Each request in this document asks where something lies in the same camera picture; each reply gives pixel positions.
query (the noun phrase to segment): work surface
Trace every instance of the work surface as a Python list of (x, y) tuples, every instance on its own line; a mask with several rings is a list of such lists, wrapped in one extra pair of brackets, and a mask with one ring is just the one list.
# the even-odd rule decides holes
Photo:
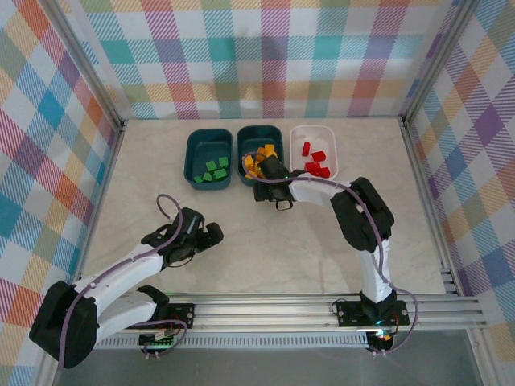
[[(393, 118), (130, 121), (83, 273), (93, 274), (115, 262), (165, 224), (155, 197), (167, 193), (181, 206), (202, 213), (207, 222), (217, 222), (225, 238), (188, 265), (165, 269), (145, 284), (172, 293), (359, 292), (360, 262), (332, 210), (296, 203), (293, 209), (278, 212), (273, 203), (256, 203), (252, 188), (241, 183), (235, 168), (223, 191), (195, 191), (184, 179), (186, 142), (192, 131), (226, 128), (236, 139), (240, 128), (263, 124), (282, 131), (288, 166), (292, 128), (330, 127), (340, 168), (335, 180), (366, 177), (395, 216), (389, 255), (393, 282), (419, 294), (444, 292), (439, 259)], [(164, 207), (175, 215), (173, 204)]]

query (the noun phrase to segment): teal bin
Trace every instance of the teal bin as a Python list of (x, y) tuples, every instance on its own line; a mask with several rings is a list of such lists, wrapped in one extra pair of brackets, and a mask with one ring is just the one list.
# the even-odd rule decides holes
[(236, 137), (237, 148), (237, 164), (238, 175), (241, 181), (251, 187), (255, 184), (252, 179), (245, 177), (245, 171), (241, 165), (241, 158), (251, 152), (256, 151), (260, 147), (265, 147), (265, 144), (271, 143), (274, 145), (274, 150), (279, 157), (279, 161), (284, 163), (284, 150), (282, 148), (282, 134), (281, 130), (272, 125), (257, 125), (246, 126), (238, 131)]
[[(226, 129), (200, 129), (187, 138), (184, 178), (198, 191), (218, 191), (225, 189), (231, 182), (233, 162), (233, 135)], [(219, 158), (227, 157), (227, 177), (221, 181), (198, 183), (195, 176), (202, 177), (208, 172), (206, 162), (214, 161), (219, 166)]]

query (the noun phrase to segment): metal rod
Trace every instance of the metal rod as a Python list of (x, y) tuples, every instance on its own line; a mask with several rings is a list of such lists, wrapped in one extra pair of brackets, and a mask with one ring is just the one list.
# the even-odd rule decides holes
[(56, 0), (40, 0), (39, 4), (43, 8), (52, 26), (56, 29), (57, 34), (63, 40), (66, 50), (72, 57), (75, 65), (79, 69), (80, 74), (86, 79), (86, 83), (91, 88), (93, 95), (97, 98), (99, 105), (104, 110), (105, 115), (110, 123), (118, 130), (122, 130), (123, 120), (118, 115), (111, 97), (105, 90), (104, 85), (98, 78), (88, 56), (84, 52), (82, 44), (76, 37), (75, 32), (68, 24), (66, 16), (56, 4)]
[(93, 237), (94, 230), (97, 228), (97, 223), (100, 218), (100, 212), (102, 209), (102, 205), (104, 204), (105, 194), (107, 192), (107, 188), (109, 187), (109, 183), (111, 181), (111, 177), (113, 176), (114, 166), (116, 164), (118, 154), (120, 153), (120, 148), (122, 147), (122, 141), (124, 137), (124, 131), (122, 127), (122, 131), (118, 131), (116, 133), (116, 139), (114, 141), (113, 150), (111, 152), (111, 156), (109, 157), (109, 161), (107, 163), (107, 171), (105, 172), (104, 181), (101, 184), (101, 193), (98, 197), (97, 206), (93, 209), (92, 213), (92, 223), (88, 227), (88, 231), (86, 233), (86, 237), (84, 239), (84, 247), (80, 252), (79, 261), (77, 263), (77, 267), (75, 269), (74, 277), (72, 282), (79, 280), (79, 277), (84, 268), (84, 264), (86, 262), (86, 256), (88, 256), (89, 247), (91, 245), (91, 239)]
[(440, 259), (442, 259), (443, 266), (450, 269), (451, 275), (455, 279), (454, 285), (456, 292), (459, 295), (463, 296), (464, 290), (461, 287), (459, 281), (456, 280), (456, 278), (458, 277), (458, 270), (456, 269), (451, 259), (451, 251), (449, 250), (449, 246), (447, 245), (442, 225), (439, 222), (435, 202), (431, 198), (430, 189), (427, 185), (427, 181), (422, 170), (422, 160), (420, 159), (417, 151), (414, 148), (414, 143), (410, 134), (409, 124), (407, 122), (403, 122), (403, 125), (401, 127), (402, 137), (404, 138), (406, 151), (408, 153), (408, 158), (410, 159), (411, 168), (414, 172), (418, 193), (420, 194), (422, 207), (424, 209), (424, 214), (431, 230), (431, 235), (433, 236), (433, 241), (435, 242), (435, 246), (438, 249)]
[(406, 121), (412, 122), (414, 120), (418, 111), (422, 107), (422, 104), (426, 100), (429, 91), (442, 71), (443, 66), (445, 66), (447, 59), (449, 59), (455, 45), (458, 43), (459, 37), (467, 26), (468, 21), (474, 15), (479, 4), (480, 0), (465, 0), (460, 3), (456, 16), (454, 20), (451, 21), (449, 30), (443, 37), (440, 49), (431, 62), (426, 75), (422, 78), (417, 92), (415, 93), (410, 106), (408, 106), (406, 110)]

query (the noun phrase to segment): red block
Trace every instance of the red block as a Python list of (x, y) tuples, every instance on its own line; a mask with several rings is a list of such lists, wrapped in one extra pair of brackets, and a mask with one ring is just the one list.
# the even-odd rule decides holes
[(331, 171), (328, 167), (322, 167), (319, 170), (319, 176), (323, 179), (328, 179), (331, 176)]
[(308, 141), (305, 141), (304, 147), (303, 147), (303, 157), (307, 157), (309, 155), (310, 148), (311, 148), (311, 143), (309, 143)]
[(304, 165), (304, 170), (312, 175), (319, 175), (320, 173), (320, 164), (317, 162), (306, 162)]
[(325, 153), (323, 151), (316, 151), (315, 153), (311, 153), (311, 156), (313, 157), (313, 161), (315, 162), (322, 162), (325, 161)]

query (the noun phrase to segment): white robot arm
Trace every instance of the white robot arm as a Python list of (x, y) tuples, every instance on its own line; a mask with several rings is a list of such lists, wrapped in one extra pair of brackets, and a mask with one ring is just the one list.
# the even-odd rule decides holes
[[(181, 214), (179, 230), (177, 216), (173, 223), (143, 237), (141, 244), (101, 272), (71, 285), (64, 281), (52, 285), (29, 338), (58, 359), (60, 337), (65, 329), (64, 367), (72, 368), (86, 358), (97, 342), (111, 334), (140, 322), (173, 319), (176, 310), (170, 310), (169, 297), (158, 289), (144, 285), (132, 294), (125, 293), (147, 277), (175, 262), (191, 259), (223, 240), (218, 224), (207, 224), (204, 230), (204, 217), (199, 212), (184, 207)], [(164, 248), (158, 248), (168, 241)], [(65, 326), (68, 308), (78, 298)]]
[[(335, 196), (336, 193), (341, 192), (341, 190), (335, 189), (330, 185), (312, 183), (310, 181), (293, 181), (290, 184), (290, 191), (295, 201), (315, 203), (330, 209), (333, 208), (331, 199)], [(389, 239), (382, 241), (382, 247), (384, 251), (383, 275), (389, 280)], [(363, 274), (363, 295), (374, 303), (378, 303), (387, 299), (387, 297), (392, 293), (392, 289), (389, 287), (388, 283), (379, 277), (379, 274), (377, 273), (376, 267), (379, 266), (379, 248), (376, 247), (373, 253), (365, 249), (358, 250), (357, 253), (360, 258), (361, 272)]]

